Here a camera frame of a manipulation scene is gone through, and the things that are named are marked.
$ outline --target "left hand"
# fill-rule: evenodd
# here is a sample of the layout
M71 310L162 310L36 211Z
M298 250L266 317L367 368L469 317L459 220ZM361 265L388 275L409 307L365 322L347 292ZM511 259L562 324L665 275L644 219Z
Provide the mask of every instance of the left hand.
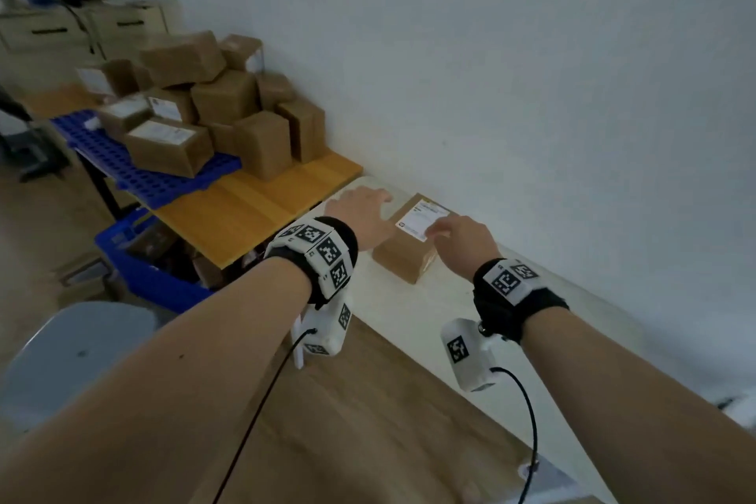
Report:
M343 193L339 199L330 200L326 204L325 215L351 227L360 251L367 251L394 234L394 224L380 217L381 206L392 199L392 195L384 189L361 185Z

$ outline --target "blue plastic crate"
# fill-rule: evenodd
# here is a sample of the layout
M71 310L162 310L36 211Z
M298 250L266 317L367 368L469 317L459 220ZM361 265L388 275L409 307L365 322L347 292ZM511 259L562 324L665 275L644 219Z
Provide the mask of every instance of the blue plastic crate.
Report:
M184 313L185 310L207 299L213 292L199 285L177 280L165 271L122 250L127 241L134 239L157 221L155 216L139 221L147 214L148 211L144 208L131 212L125 219L98 233L94 242L121 274L131 293L174 313Z
M94 116L92 110L80 110L56 117L52 123L69 147L81 150L94 165L116 180L119 189L130 192L149 208L157 209L184 194L206 189L221 176L241 169L238 157L215 154L194 178L138 170L122 144L110 139L103 130L90 131L84 127L84 122Z

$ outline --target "hand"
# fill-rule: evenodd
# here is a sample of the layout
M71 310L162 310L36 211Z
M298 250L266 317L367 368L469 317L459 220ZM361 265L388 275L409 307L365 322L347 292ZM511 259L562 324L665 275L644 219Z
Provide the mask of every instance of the hand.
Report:
M326 204L325 215L335 217L352 228L357 236L360 251L367 251L386 241L394 234L394 224L380 218L380 207L391 202L392 195L384 189L350 189L339 199Z
M486 261L501 257L491 232L468 216L442 217L426 231L444 265L460 277L473 277Z

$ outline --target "gray chair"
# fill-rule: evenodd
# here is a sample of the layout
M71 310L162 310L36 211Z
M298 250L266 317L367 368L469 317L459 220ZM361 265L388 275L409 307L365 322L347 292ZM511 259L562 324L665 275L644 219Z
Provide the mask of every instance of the gray chair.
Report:
M18 432L43 423L160 328L155 313L90 301L60 310L8 366L0 415Z

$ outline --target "forearm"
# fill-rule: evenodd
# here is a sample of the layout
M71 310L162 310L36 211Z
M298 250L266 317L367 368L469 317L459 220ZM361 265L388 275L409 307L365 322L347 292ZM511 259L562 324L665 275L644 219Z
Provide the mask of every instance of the forearm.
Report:
M522 346L621 504L752 502L756 441L674 379L565 309Z
M0 502L186 502L310 290L274 258L181 315L24 440Z

